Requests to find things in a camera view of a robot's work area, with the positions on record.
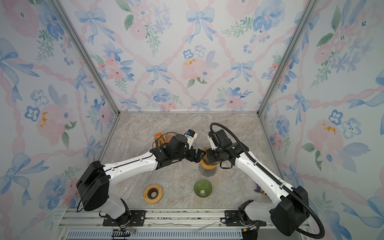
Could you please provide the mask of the wooden ring dripper base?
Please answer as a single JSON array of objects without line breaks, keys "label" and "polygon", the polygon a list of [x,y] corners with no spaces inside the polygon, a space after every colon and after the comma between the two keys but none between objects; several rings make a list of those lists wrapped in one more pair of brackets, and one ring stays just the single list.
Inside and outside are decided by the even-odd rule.
[{"label": "wooden ring dripper base", "polygon": [[203,160],[201,160],[200,161],[200,165],[201,165],[201,167],[204,170],[210,171],[210,170],[214,170],[217,167],[218,162],[216,162],[216,163],[206,163]]}]

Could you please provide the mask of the grey glass carafe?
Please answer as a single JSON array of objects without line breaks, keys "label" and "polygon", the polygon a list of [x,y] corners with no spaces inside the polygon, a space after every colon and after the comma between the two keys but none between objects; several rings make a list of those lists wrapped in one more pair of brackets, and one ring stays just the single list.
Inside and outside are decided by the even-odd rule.
[{"label": "grey glass carafe", "polygon": [[216,174],[216,171],[217,169],[214,168],[214,169],[211,169],[211,170],[207,170],[207,169],[200,169],[200,173],[204,176],[204,177],[212,177]]}]

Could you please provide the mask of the orange coffee filter holder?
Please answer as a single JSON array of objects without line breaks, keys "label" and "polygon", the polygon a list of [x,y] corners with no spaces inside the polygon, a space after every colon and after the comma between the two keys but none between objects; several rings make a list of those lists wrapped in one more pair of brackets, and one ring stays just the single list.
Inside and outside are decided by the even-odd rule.
[{"label": "orange coffee filter holder", "polygon": [[154,139],[156,148],[160,147],[162,144],[167,142],[167,139],[163,133],[155,134]]}]

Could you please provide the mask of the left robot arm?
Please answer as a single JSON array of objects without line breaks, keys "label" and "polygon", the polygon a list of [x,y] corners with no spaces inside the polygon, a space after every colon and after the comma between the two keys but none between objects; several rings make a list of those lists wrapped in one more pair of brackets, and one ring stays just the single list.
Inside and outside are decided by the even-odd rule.
[{"label": "left robot arm", "polygon": [[176,134],[168,143],[138,157],[105,165],[100,161],[91,163],[76,184],[80,195],[77,212],[98,210],[116,226],[127,226],[133,220],[131,211],[124,200],[110,195],[110,188],[130,177],[182,160],[199,163],[206,152],[193,148],[195,138],[189,134]]}]

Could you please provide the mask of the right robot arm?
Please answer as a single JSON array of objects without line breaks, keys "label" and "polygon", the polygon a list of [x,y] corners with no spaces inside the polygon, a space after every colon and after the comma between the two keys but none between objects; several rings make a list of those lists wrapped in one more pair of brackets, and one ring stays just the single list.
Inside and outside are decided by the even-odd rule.
[{"label": "right robot arm", "polygon": [[240,207],[251,221],[272,223],[285,236],[291,236],[310,216],[309,211],[283,187],[288,188],[305,204],[309,203],[308,193],[301,186],[295,188],[264,166],[247,146],[238,140],[232,141],[224,130],[210,131],[207,150],[211,162],[231,163],[246,173],[270,198],[270,204],[249,202]]}]

